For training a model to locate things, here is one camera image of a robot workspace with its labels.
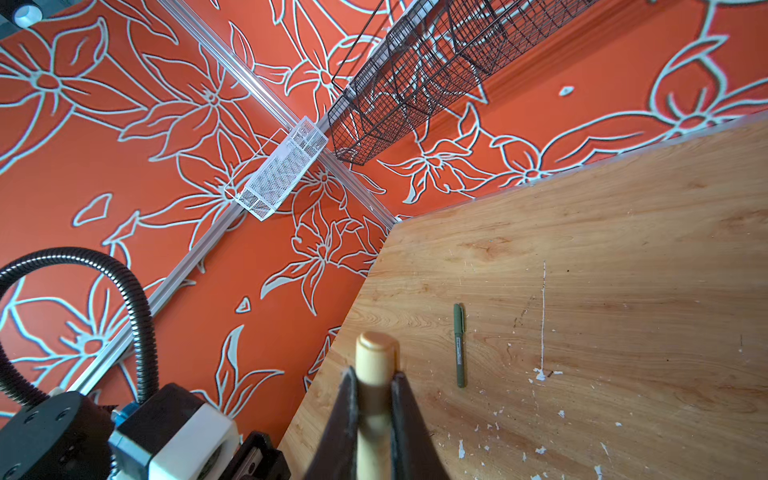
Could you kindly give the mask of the dark green pen cap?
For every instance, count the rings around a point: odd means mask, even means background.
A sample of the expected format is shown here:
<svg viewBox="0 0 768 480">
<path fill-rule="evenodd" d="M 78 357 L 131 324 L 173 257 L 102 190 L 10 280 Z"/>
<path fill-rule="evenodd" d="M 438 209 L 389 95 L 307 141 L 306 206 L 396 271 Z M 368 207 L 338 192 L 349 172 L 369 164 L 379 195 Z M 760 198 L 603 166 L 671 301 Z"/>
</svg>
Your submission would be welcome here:
<svg viewBox="0 0 768 480">
<path fill-rule="evenodd" d="M 463 336 L 466 332 L 466 314 L 461 303 L 455 303 L 453 308 L 454 335 Z"/>
</svg>

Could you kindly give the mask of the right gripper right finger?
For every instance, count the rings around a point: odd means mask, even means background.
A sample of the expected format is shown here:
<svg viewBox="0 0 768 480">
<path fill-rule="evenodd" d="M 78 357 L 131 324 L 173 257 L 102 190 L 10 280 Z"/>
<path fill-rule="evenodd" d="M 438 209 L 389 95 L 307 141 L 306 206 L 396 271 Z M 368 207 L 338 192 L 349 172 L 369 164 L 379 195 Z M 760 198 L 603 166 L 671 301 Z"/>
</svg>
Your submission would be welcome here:
<svg viewBox="0 0 768 480">
<path fill-rule="evenodd" d="M 448 479 L 404 372 L 391 381 L 392 479 Z"/>
</svg>

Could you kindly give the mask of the dark green pen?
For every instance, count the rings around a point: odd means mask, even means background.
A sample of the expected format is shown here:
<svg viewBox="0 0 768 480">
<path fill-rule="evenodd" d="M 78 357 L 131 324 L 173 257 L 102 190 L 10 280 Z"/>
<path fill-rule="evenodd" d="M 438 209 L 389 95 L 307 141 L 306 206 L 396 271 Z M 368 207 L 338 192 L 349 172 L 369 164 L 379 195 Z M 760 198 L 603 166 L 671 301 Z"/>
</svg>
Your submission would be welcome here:
<svg viewBox="0 0 768 480">
<path fill-rule="evenodd" d="M 461 315 L 454 319 L 454 345 L 456 353 L 456 379 L 459 388 L 466 387 L 466 369 L 464 361 L 465 321 Z"/>
</svg>

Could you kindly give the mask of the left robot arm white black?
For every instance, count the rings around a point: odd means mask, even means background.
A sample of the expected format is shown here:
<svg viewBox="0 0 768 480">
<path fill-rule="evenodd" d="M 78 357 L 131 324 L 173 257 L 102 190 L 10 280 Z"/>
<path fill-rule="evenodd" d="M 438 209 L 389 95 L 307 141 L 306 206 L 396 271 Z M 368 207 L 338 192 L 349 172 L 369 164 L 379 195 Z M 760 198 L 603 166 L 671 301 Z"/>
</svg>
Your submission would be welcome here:
<svg viewBox="0 0 768 480">
<path fill-rule="evenodd" d="M 4 479 L 288 479 L 268 435 L 168 384 L 110 413 L 66 392 L 20 411 L 1 430 Z"/>
</svg>

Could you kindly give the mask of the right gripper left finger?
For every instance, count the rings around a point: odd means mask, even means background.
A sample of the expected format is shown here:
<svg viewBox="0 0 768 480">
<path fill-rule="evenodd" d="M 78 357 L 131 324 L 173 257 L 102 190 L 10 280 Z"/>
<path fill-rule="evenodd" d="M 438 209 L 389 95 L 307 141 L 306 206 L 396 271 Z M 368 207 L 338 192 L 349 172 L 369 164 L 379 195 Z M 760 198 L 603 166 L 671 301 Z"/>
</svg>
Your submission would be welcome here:
<svg viewBox="0 0 768 480">
<path fill-rule="evenodd" d="M 338 395 L 305 479 L 357 478 L 358 379 L 353 367 L 341 378 Z"/>
</svg>

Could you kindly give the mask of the beige pen cap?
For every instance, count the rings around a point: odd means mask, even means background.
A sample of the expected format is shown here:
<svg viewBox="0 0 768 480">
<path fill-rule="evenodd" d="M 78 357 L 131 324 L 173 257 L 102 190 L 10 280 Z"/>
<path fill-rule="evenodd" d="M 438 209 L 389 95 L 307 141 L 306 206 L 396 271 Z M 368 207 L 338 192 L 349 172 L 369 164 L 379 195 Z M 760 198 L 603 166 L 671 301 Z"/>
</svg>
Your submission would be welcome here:
<svg viewBox="0 0 768 480">
<path fill-rule="evenodd" d="M 399 343 L 388 334 L 368 331 L 357 338 L 357 479 L 391 478 L 391 382 L 398 355 Z"/>
</svg>

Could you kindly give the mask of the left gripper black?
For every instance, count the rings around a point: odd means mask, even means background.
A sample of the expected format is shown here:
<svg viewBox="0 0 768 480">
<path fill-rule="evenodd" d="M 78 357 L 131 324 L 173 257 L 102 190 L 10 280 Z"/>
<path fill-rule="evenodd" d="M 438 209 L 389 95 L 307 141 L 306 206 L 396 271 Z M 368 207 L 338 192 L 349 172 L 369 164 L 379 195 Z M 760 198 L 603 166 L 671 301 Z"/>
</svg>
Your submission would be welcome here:
<svg viewBox="0 0 768 480">
<path fill-rule="evenodd" d="M 262 432 L 252 431 L 219 477 L 220 480 L 289 480 L 291 472 L 282 451 Z"/>
</svg>

